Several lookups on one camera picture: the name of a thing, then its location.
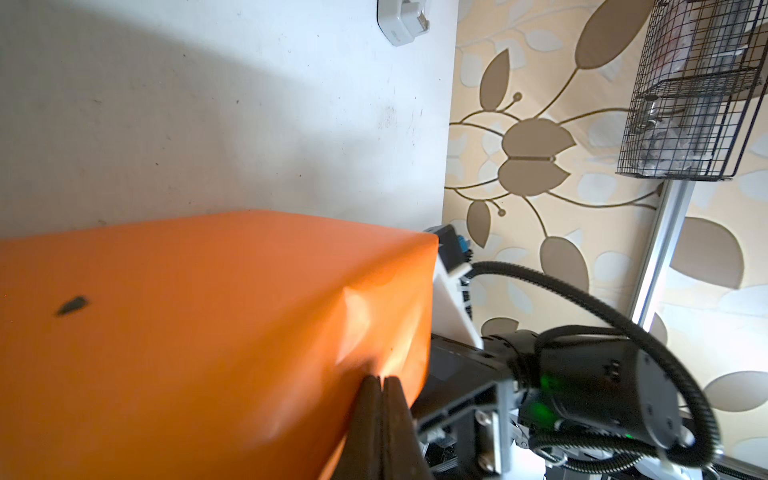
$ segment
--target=beige wallpaper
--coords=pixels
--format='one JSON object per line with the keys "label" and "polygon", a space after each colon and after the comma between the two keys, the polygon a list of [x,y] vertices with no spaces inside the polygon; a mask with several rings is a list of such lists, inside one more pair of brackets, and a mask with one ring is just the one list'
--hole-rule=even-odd
{"label": "beige wallpaper", "polygon": [[[460,2],[443,220],[477,260],[541,269],[626,311],[659,181],[614,172],[651,6]],[[757,129],[735,181],[697,186],[654,333],[712,382],[727,453],[765,466],[768,121]],[[471,288],[486,332],[598,324],[514,280]]]}
{"label": "beige wallpaper", "polygon": [[697,184],[657,328],[715,408],[726,453],[768,468],[768,114],[737,177]]}
{"label": "beige wallpaper", "polygon": [[[443,220],[477,259],[543,267],[627,308],[659,182],[614,170],[651,4],[461,2]],[[597,323],[512,280],[479,278],[472,302],[478,326]]]}

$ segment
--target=wire mesh cage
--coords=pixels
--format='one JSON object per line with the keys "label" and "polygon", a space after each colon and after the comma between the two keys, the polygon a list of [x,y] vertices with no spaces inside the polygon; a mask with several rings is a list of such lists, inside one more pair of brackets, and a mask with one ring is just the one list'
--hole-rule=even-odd
{"label": "wire mesh cage", "polygon": [[768,87],[766,5],[657,1],[617,173],[684,180],[736,174]]}

